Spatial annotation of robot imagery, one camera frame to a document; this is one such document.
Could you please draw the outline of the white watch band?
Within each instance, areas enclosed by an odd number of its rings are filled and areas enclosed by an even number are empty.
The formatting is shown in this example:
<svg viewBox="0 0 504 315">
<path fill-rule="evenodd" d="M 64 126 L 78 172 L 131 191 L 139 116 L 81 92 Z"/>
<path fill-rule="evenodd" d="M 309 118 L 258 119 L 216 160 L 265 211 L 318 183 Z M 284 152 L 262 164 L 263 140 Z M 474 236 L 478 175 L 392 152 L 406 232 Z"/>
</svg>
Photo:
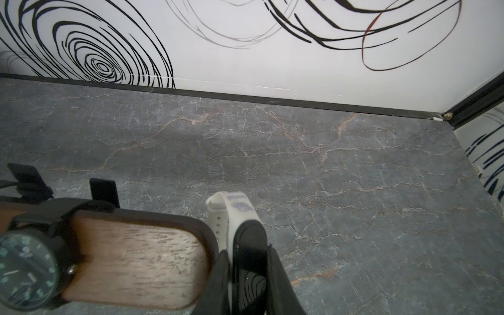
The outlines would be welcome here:
<svg viewBox="0 0 504 315">
<path fill-rule="evenodd" d="M 206 201 L 207 224 L 219 250 L 228 253 L 232 314 L 266 313 L 268 241 L 260 218 L 243 192 L 217 192 Z"/>
</svg>

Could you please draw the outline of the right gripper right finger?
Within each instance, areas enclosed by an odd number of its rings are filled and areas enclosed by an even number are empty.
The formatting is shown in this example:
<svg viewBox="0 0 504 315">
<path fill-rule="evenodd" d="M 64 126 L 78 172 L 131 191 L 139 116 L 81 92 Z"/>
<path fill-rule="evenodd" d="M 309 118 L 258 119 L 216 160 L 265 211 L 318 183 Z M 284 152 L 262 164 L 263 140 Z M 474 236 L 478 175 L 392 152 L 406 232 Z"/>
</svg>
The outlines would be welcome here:
<svg viewBox="0 0 504 315">
<path fill-rule="evenodd" d="M 297 298 L 276 250 L 270 245 L 266 266 L 266 313 L 272 315 L 306 315 Z"/>
</svg>

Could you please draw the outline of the black strap watch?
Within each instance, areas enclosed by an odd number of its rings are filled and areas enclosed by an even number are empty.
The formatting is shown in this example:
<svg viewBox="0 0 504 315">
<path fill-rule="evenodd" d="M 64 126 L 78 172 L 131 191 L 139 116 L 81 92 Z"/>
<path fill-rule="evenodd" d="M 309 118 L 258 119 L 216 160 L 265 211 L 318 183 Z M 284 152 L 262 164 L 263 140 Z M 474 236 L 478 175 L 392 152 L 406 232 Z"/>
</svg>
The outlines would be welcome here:
<svg viewBox="0 0 504 315">
<path fill-rule="evenodd" d="M 1 233 L 1 303 L 30 312 L 63 305 L 82 260 L 71 220 L 77 211 L 112 213 L 119 208 L 115 181 L 90 179 L 92 198 L 53 198 L 42 183 L 15 186 L 32 212 L 13 217 Z"/>
</svg>

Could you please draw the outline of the black round watch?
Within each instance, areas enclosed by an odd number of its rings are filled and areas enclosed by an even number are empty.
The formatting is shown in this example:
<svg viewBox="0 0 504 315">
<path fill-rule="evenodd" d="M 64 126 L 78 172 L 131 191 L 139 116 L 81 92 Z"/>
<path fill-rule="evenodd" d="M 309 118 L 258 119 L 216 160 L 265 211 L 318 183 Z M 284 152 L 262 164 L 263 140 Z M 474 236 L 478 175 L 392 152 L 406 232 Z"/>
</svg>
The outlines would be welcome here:
<svg viewBox="0 0 504 315">
<path fill-rule="evenodd" d="M 53 190 L 35 167 L 13 163 L 7 164 L 7 167 L 16 181 L 1 180 L 1 189 L 14 186 L 20 197 L 1 196 L 2 202 L 37 205 L 53 198 Z"/>
</svg>

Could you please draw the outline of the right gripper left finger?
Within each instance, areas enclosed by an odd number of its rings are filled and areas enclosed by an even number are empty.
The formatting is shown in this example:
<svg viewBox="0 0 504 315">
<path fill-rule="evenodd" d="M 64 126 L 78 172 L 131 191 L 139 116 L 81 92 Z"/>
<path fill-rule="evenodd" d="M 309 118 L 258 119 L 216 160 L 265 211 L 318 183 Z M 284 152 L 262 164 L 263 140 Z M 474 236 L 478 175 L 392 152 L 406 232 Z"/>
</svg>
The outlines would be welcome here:
<svg viewBox="0 0 504 315">
<path fill-rule="evenodd" d="M 217 256 L 211 274 L 191 315 L 231 314 L 228 293 L 230 261 L 227 250 Z"/>
</svg>

